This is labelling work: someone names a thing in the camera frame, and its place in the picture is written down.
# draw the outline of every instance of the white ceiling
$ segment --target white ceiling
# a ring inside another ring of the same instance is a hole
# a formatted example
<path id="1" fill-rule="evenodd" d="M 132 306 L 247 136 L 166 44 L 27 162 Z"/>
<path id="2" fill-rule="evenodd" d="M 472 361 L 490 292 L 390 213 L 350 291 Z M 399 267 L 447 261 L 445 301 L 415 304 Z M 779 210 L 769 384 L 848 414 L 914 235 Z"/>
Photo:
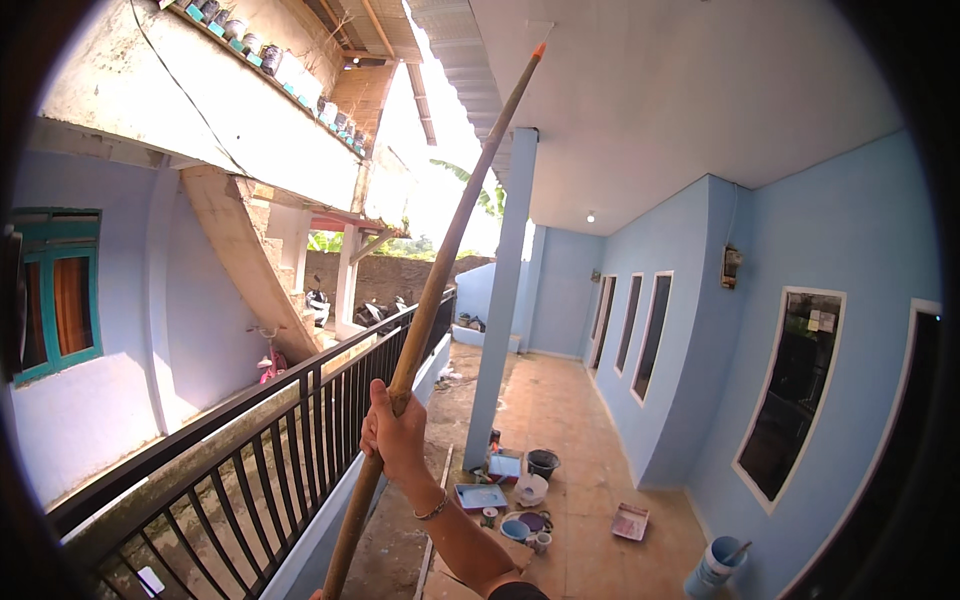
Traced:
<path id="1" fill-rule="evenodd" d="M 540 130 L 531 217 L 609 235 L 705 173 L 758 188 L 901 127 L 825 0 L 471 0 L 513 125 Z M 587 223 L 589 210 L 596 222 Z"/>

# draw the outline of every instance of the sky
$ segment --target sky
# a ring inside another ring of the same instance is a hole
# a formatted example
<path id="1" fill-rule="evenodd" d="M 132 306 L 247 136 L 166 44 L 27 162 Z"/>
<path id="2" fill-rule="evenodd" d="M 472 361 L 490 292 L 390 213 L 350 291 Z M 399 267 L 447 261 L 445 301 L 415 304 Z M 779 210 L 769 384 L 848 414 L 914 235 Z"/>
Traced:
<path id="1" fill-rule="evenodd" d="M 447 82 L 443 65 L 430 51 L 426 33 L 412 19 L 410 25 L 423 55 L 420 72 L 437 146 L 426 145 L 410 77 L 404 65 L 394 75 L 377 141 L 388 144 L 417 179 L 417 187 L 408 201 L 406 211 L 414 239 L 424 234 L 433 240 L 434 248 L 439 248 L 460 201 L 464 184 L 443 167 L 431 164 L 429 159 L 438 158 L 472 171 L 480 157 L 480 142 L 467 120 L 467 110 L 457 99 L 457 90 Z M 492 171 L 488 172 L 484 187 L 493 197 L 496 177 Z M 532 229 L 532 224 L 527 225 L 528 229 Z M 483 208 L 475 206 L 460 250 L 476 250 L 485 256 L 493 256 L 499 235 L 500 227 L 496 219 L 484 212 Z M 527 238 L 524 244 L 525 258 L 529 256 L 532 231 L 528 231 Z"/>

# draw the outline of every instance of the hand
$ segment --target hand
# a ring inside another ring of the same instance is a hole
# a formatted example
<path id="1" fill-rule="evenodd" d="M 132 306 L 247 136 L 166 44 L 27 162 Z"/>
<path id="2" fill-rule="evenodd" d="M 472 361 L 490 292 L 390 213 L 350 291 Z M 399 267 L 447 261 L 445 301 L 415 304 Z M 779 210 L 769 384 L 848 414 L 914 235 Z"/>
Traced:
<path id="1" fill-rule="evenodd" d="M 371 406 L 363 419 L 360 449 L 367 457 L 377 450 L 383 458 L 383 474 L 401 488 L 416 486 L 428 480 L 434 483 L 423 460 L 423 429 L 426 409 L 414 396 L 398 419 L 387 387 L 380 379 L 370 382 Z"/>

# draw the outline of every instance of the dirt wall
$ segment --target dirt wall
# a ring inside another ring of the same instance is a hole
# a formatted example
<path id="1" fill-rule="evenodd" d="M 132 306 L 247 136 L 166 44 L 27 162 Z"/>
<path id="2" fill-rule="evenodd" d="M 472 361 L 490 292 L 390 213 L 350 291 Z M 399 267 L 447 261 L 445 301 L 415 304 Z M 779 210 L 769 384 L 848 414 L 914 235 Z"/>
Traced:
<path id="1" fill-rule="evenodd" d="M 453 263 L 448 285 L 453 285 L 453 278 L 477 267 L 494 262 L 488 256 L 465 256 Z M 306 269 L 304 270 L 303 285 L 313 287 L 316 283 L 313 275 L 317 274 L 321 281 L 321 289 L 330 296 L 331 312 L 334 297 L 337 291 L 337 270 L 340 267 L 339 252 L 315 252 L 306 254 Z M 408 304 L 420 300 L 423 285 L 432 262 L 402 258 L 400 256 L 383 256 L 371 254 L 360 260 L 360 270 L 357 273 L 357 301 L 376 299 L 377 303 L 385 303 L 394 296 L 401 296 Z"/>

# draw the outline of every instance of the white window frame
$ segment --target white window frame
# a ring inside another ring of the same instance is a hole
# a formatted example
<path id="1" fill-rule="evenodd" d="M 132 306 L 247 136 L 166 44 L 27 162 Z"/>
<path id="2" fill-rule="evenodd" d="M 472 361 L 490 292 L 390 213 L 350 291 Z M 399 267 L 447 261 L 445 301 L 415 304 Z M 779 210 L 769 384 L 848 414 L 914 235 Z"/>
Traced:
<path id="1" fill-rule="evenodd" d="M 793 467 L 790 468 L 790 472 L 787 473 L 786 479 L 783 480 L 783 485 L 780 486 L 780 491 L 777 492 L 777 496 L 774 497 L 773 500 L 768 500 L 767 496 L 760 490 L 760 487 L 756 484 L 753 477 L 750 476 L 750 473 L 748 473 L 744 467 L 740 466 L 738 460 L 740 455 L 743 454 L 743 449 L 747 447 L 747 442 L 750 440 L 750 436 L 754 433 L 756 418 L 760 415 L 760 408 L 763 406 L 763 400 L 767 396 L 767 388 L 770 386 L 770 378 L 773 376 L 774 364 L 777 362 L 777 350 L 780 347 L 780 336 L 783 334 L 783 319 L 786 313 L 787 294 L 816 294 L 818 296 L 833 296 L 840 299 L 840 314 L 838 316 L 840 323 L 837 326 L 836 338 L 834 338 L 833 341 L 833 354 L 830 356 L 830 364 L 829 367 L 827 367 L 827 378 L 824 380 L 824 389 L 820 393 L 820 401 L 817 403 L 817 412 L 813 415 L 813 420 L 810 422 L 810 428 L 806 432 L 804 443 L 800 446 L 800 452 L 797 454 L 797 460 L 793 462 Z M 820 416 L 824 414 L 824 404 L 829 398 L 830 381 L 833 379 L 833 370 L 836 368 L 837 356 L 840 354 L 840 342 L 841 338 L 843 337 L 843 328 L 844 324 L 847 322 L 847 292 L 784 285 L 780 290 L 780 311 L 777 314 L 777 329 L 774 332 L 773 349 L 770 351 L 770 360 L 767 363 L 767 373 L 763 376 L 763 385 L 760 386 L 760 393 L 756 399 L 754 413 L 750 417 L 750 422 L 747 425 L 747 431 L 743 435 L 743 439 L 740 440 L 740 446 L 737 448 L 736 452 L 734 452 L 733 460 L 731 462 L 733 470 L 737 475 L 740 476 L 740 479 L 743 480 L 744 485 L 746 485 L 747 488 L 753 493 L 754 498 L 756 498 L 756 501 L 760 503 L 760 506 L 763 507 L 763 510 L 767 515 L 773 514 L 774 509 L 777 508 L 777 505 L 780 504 L 780 500 L 783 499 L 783 495 L 787 488 L 790 487 L 790 482 L 793 481 L 793 476 L 797 474 L 797 469 L 800 467 L 800 463 L 804 460 L 806 449 L 808 446 L 810 446 L 810 440 L 813 439 L 813 434 L 816 432 L 817 423 L 820 422 Z"/>
<path id="2" fill-rule="evenodd" d="M 623 325 L 620 326 L 620 339 L 616 344 L 616 355 L 613 357 L 613 372 L 617 377 L 623 377 L 623 369 L 616 366 L 616 359 L 620 355 L 620 345 L 623 344 L 623 336 L 627 335 L 627 313 L 630 312 L 630 293 L 634 291 L 634 277 L 640 277 L 640 289 L 636 292 L 636 310 L 640 309 L 640 299 L 643 298 L 643 272 L 630 273 L 630 287 L 627 288 L 627 304 L 623 307 Z M 634 341 L 634 329 L 636 329 L 636 312 L 634 313 L 634 322 L 630 326 L 630 343 Z M 627 354 L 630 353 L 630 344 L 627 345 Z M 627 366 L 627 357 L 623 357 L 623 366 Z"/>
<path id="3" fill-rule="evenodd" d="M 643 351 L 647 348 L 647 339 L 650 337 L 650 320 L 654 316 L 654 296 L 657 295 L 657 277 L 658 276 L 670 276 L 670 297 L 666 299 L 666 310 L 663 311 L 663 329 L 660 331 L 660 341 L 663 342 L 663 331 L 666 329 L 666 318 L 670 315 L 670 300 L 673 299 L 673 284 L 677 282 L 677 277 L 674 275 L 673 270 L 670 271 L 657 271 L 654 273 L 653 285 L 650 289 L 650 306 L 647 307 L 647 320 L 643 326 L 643 342 L 640 343 L 640 353 L 636 356 L 636 367 L 634 367 L 634 376 L 630 380 L 630 395 L 634 397 L 634 400 L 640 405 L 640 408 L 643 408 L 643 403 L 646 401 L 646 398 L 640 397 L 640 394 L 634 389 L 636 387 L 636 379 L 640 376 L 640 361 L 643 360 Z M 654 372 L 657 370 L 657 361 L 654 361 L 654 368 L 650 371 L 650 381 L 654 380 Z M 647 392 L 650 392 L 650 387 L 647 386 Z"/>
<path id="4" fill-rule="evenodd" d="M 596 320 L 597 322 L 593 327 L 592 334 L 590 335 L 590 354 L 588 355 L 588 358 L 587 358 L 588 372 L 590 370 L 596 370 L 600 368 L 599 364 L 597 364 L 595 368 L 592 366 L 592 364 L 593 364 L 593 361 L 596 360 L 596 355 L 602 352 L 603 350 L 602 348 L 600 348 L 600 340 L 598 339 L 597 334 L 600 333 L 600 330 L 603 328 L 603 325 L 604 325 L 601 317 L 603 316 L 603 313 L 604 313 L 604 307 L 607 305 L 607 302 L 605 300 L 612 302 L 612 299 L 610 298 L 610 287 L 611 287 L 610 279 L 613 279 L 614 280 L 613 285 L 616 285 L 615 282 L 617 280 L 617 274 L 600 275 L 600 301 L 597 304 L 597 320 Z M 607 330 L 610 331 L 610 315 L 607 315 L 606 325 L 607 325 Z"/>
<path id="5" fill-rule="evenodd" d="M 813 556 L 806 562 L 804 568 L 802 568 L 790 583 L 786 585 L 785 588 L 777 595 L 778 600 L 783 598 L 787 592 L 791 591 L 794 586 L 796 586 L 800 580 L 806 575 L 807 572 L 820 560 L 820 557 L 827 551 L 827 548 L 833 543 L 833 540 L 840 535 L 840 531 L 843 529 L 844 525 L 847 524 L 847 521 L 850 519 L 850 516 L 853 514 L 853 511 L 856 510 L 856 507 L 860 504 L 860 498 L 863 497 L 863 493 L 867 490 L 867 486 L 870 485 L 870 482 L 874 480 L 874 474 L 876 473 L 876 468 L 879 467 L 880 461 L 883 460 L 883 455 L 887 451 L 887 445 L 890 443 L 890 435 L 894 431 L 894 427 L 897 425 L 897 417 L 900 416 L 900 406 L 903 403 L 903 394 L 906 392 L 906 384 L 910 379 L 910 367 L 913 363 L 913 351 L 914 344 L 917 337 L 917 314 L 925 313 L 927 315 L 939 316 L 944 314 L 944 308 L 940 302 L 934 302 L 932 300 L 923 300 L 920 298 L 911 298 L 910 299 L 910 315 L 907 321 L 906 329 L 906 348 L 903 351 L 903 365 L 900 367 L 900 381 L 897 383 L 897 391 L 894 395 L 894 403 L 890 407 L 890 413 L 887 415 L 887 422 L 883 425 L 883 433 L 880 434 L 880 441 L 876 445 L 874 450 L 874 456 L 870 460 L 870 464 L 867 466 L 867 470 L 863 473 L 863 477 L 860 479 L 860 485 L 856 487 L 856 492 L 853 493 L 853 496 L 850 499 L 850 502 L 847 503 L 847 508 L 844 509 L 840 518 L 837 519 L 837 522 L 833 524 L 833 529 L 830 530 L 830 533 L 827 535 L 827 538 L 820 543 L 820 546 L 817 547 L 817 551 L 813 553 Z"/>

